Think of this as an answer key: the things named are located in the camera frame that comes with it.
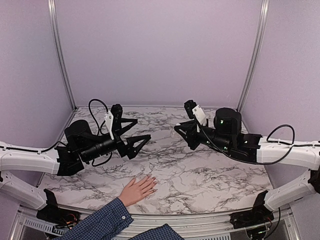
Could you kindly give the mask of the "clear nail polish bottle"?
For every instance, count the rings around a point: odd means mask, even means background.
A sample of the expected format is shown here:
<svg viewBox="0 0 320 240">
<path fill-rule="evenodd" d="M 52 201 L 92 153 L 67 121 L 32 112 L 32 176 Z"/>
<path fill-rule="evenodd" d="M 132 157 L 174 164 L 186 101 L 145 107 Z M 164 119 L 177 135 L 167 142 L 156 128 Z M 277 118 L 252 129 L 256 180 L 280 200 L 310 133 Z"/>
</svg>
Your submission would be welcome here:
<svg viewBox="0 0 320 240">
<path fill-rule="evenodd" d="M 174 130 L 172 130 L 171 133 L 170 133 L 170 136 L 171 136 L 172 138 L 175 138 L 175 137 L 176 137 L 176 132 L 175 132 Z"/>
</svg>

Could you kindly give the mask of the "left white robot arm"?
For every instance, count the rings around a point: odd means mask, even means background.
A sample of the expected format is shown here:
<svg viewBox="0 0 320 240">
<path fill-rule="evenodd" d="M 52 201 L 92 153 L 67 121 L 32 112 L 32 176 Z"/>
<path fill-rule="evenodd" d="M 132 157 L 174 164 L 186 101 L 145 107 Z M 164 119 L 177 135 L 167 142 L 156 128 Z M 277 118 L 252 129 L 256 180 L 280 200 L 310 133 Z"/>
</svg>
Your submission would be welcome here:
<svg viewBox="0 0 320 240">
<path fill-rule="evenodd" d="M 30 208 L 43 209 L 44 215 L 51 222 L 60 222 L 64 215 L 62 209 L 57 207 L 55 194 L 50 190 L 34 187 L 11 172 L 18 170 L 73 176 L 84 170 L 85 164 L 104 155 L 110 156 L 113 151 L 117 151 L 121 157 L 133 159 L 151 136 L 133 136 L 123 141 L 121 135 L 138 121 L 124 118 L 120 122 L 128 125 L 118 125 L 115 132 L 95 135 L 86 120 L 77 120 L 64 130 L 66 145 L 55 144 L 47 149 L 22 148 L 1 142 L 0 189 Z"/>
</svg>

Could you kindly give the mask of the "blue checkered sleeve forearm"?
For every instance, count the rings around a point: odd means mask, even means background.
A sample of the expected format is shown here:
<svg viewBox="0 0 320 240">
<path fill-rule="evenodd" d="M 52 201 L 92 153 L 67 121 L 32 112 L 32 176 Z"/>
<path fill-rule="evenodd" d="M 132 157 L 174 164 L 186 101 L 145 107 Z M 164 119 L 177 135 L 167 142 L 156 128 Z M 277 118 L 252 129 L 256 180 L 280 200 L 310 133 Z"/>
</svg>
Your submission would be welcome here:
<svg viewBox="0 0 320 240">
<path fill-rule="evenodd" d="M 119 198 L 92 213 L 57 240 L 110 240 L 133 219 Z"/>
</svg>

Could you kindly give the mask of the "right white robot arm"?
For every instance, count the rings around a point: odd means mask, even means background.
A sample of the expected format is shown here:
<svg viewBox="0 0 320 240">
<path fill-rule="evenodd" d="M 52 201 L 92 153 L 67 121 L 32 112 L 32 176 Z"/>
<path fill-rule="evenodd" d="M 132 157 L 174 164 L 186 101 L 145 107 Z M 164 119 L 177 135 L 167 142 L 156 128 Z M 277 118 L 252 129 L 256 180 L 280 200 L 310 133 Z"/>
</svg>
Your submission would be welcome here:
<svg viewBox="0 0 320 240">
<path fill-rule="evenodd" d="M 306 168 L 301 176 L 273 190 L 260 193 L 247 219 L 258 224 L 267 211 L 320 191 L 320 143 L 288 142 L 261 134 L 242 133 L 242 116 L 223 107 L 215 112 L 213 127 L 199 105 L 185 106 L 189 121 L 178 123 L 174 130 L 191 150 L 200 144 L 244 164 L 270 166 L 277 163 Z"/>
</svg>

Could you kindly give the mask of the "person's bare hand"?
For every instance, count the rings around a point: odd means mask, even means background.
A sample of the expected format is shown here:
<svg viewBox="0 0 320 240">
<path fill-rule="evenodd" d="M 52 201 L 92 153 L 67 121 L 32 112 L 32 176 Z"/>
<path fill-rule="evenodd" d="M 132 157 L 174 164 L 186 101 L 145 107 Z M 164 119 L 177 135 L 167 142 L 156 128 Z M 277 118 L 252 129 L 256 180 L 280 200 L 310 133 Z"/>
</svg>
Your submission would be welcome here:
<svg viewBox="0 0 320 240">
<path fill-rule="evenodd" d="M 157 183 L 156 178 L 151 175 L 147 175 L 139 181 L 133 178 L 123 188 L 118 198 L 125 207 L 132 206 L 155 193 L 157 191 L 155 189 Z"/>
</svg>

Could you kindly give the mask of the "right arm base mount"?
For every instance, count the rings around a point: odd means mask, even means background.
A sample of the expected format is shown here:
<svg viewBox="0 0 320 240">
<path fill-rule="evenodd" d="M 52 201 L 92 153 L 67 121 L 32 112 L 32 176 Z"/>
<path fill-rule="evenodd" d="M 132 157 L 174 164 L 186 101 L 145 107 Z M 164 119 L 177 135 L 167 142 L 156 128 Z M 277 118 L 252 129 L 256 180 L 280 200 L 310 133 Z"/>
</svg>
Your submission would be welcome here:
<svg viewBox="0 0 320 240">
<path fill-rule="evenodd" d="M 265 207 L 265 196 L 267 193 L 268 191 L 265 190 L 257 195 L 252 209 L 230 214 L 230 223 L 234 229 L 264 224 L 274 220 L 273 210 Z"/>
</svg>

